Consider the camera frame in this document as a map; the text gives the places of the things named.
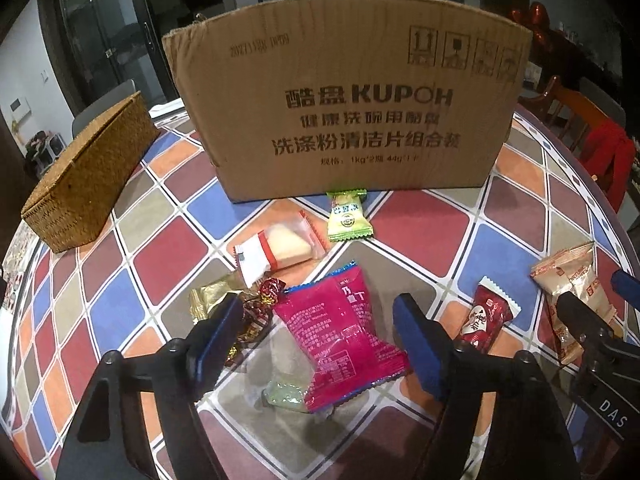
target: wicker basket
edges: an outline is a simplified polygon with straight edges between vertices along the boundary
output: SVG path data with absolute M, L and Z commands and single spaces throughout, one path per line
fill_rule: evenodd
M 31 193 L 22 218 L 55 253 L 94 241 L 157 136 L 140 92 L 120 101 L 67 147 Z

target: red candy package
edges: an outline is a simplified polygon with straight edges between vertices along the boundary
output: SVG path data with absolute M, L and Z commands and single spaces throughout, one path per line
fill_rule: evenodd
M 286 290 L 275 313 L 316 366 L 305 405 L 316 412 L 404 374 L 404 351 L 376 337 L 369 291 L 355 262 Z
M 520 313 L 520 307 L 488 277 L 478 283 L 474 307 L 469 313 L 457 340 L 468 341 L 486 354 L 498 337 L 500 329 Z

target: pink snack package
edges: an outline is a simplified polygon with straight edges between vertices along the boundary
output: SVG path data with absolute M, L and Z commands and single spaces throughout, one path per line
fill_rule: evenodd
M 274 307 L 316 366 L 305 405 L 316 412 L 404 374 L 404 351 L 376 337 L 369 291 L 355 262 L 291 287 Z

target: table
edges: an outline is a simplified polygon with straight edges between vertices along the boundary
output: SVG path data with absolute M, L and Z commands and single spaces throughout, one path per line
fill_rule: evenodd
M 186 113 L 158 126 L 161 137 L 98 240 L 62 254 L 37 247 L 23 280 L 2 423 L 41 478 L 53 478 L 74 407 L 104 352 L 145 354 L 185 336 L 192 326 L 190 288 L 232 269 L 231 247 L 268 224 L 303 208 L 316 227 L 326 227 L 324 196 L 232 204 Z M 483 187 L 370 192 L 365 210 L 373 239 L 335 244 L 321 262 L 277 275 L 295 285 L 355 259 L 372 291 L 378 333 L 387 340 L 394 339 L 391 304 L 397 294 L 412 293 L 425 314 L 454 335 L 476 284 L 488 275 L 522 308 L 492 353 L 512 356 L 524 348 L 536 355 L 577 441 L 586 416 L 562 392 L 577 363 L 559 369 L 529 269 L 549 253 L 595 240 L 598 275 L 618 314 L 615 330 L 634 344 L 638 318 L 612 292 L 609 278 L 618 267 L 635 275 L 640 269 L 606 199 L 566 148 L 519 107 Z M 414 376 L 370 389 L 322 420 L 262 406 L 260 393 L 275 372 L 310 374 L 278 320 L 198 404 L 229 478 L 411 476 L 440 409 Z M 152 394 L 142 401 L 160 475 L 171 478 Z M 493 403 L 486 394 L 465 473 L 470 478 L 481 462 Z

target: round logo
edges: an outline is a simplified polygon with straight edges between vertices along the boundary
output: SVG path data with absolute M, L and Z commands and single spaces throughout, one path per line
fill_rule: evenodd
M 356 219 L 353 217 L 351 213 L 347 213 L 342 217 L 342 220 L 340 221 L 340 223 L 344 227 L 351 227 L 353 224 L 356 223 Z

